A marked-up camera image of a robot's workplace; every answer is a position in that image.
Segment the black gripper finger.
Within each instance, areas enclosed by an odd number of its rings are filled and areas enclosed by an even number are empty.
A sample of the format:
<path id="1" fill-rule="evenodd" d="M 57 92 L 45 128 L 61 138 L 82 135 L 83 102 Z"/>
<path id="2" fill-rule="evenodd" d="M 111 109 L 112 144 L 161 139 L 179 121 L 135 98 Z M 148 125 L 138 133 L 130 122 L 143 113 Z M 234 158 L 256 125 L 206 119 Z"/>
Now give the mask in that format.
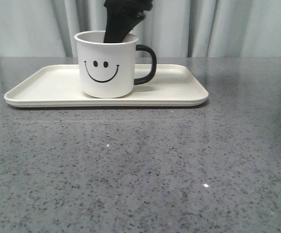
<path id="1" fill-rule="evenodd" d="M 152 0 L 106 0 L 104 7 L 107 9 L 107 23 L 104 35 L 105 43 L 122 42 L 122 26 L 124 22 L 124 9 L 137 9 L 143 12 L 151 11 Z"/>
<path id="2" fill-rule="evenodd" d="M 123 11 L 123 26 L 122 26 L 122 41 L 136 27 L 141 21 L 145 19 L 146 15 L 143 11 L 137 9 L 124 9 Z"/>

